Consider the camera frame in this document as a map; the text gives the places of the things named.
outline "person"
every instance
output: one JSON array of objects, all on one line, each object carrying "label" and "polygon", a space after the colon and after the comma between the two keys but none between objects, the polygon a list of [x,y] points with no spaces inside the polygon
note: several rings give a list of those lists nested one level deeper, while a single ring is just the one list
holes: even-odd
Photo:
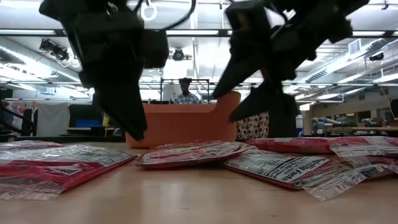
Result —
[{"label": "person", "polygon": [[189,92],[191,80],[190,78],[181,78],[179,80],[182,93],[175,99],[175,104],[200,104],[199,98]]}]

